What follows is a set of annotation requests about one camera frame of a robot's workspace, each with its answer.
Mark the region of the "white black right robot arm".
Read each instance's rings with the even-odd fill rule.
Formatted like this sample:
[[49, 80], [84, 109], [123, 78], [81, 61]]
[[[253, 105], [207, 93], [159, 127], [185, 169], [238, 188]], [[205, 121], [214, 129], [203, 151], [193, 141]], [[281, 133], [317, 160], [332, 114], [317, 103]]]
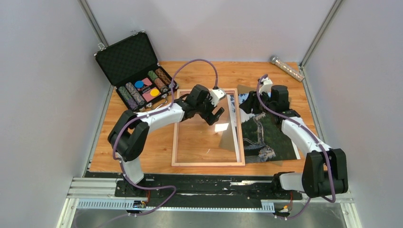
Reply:
[[301, 173], [275, 174], [275, 182], [271, 185], [275, 197], [284, 198], [294, 190], [310, 198], [321, 197], [335, 202], [337, 194], [348, 191], [345, 152], [325, 144], [306, 126], [300, 114], [290, 108], [286, 86], [275, 85], [270, 92], [250, 91], [239, 107], [247, 114], [271, 114], [280, 131], [304, 154], [305, 164]]

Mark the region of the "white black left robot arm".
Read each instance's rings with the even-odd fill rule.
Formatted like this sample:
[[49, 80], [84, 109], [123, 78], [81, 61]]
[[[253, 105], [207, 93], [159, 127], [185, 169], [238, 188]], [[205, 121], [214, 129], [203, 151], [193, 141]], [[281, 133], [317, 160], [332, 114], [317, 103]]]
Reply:
[[107, 140], [113, 149], [113, 159], [121, 166], [128, 181], [127, 190], [134, 196], [145, 192], [144, 172], [139, 156], [145, 147], [147, 136], [169, 124], [180, 123], [199, 115], [208, 125], [213, 125], [224, 112], [213, 111], [226, 98], [226, 92], [218, 87], [212, 90], [195, 85], [192, 90], [169, 105], [142, 113], [126, 110], [110, 132]]

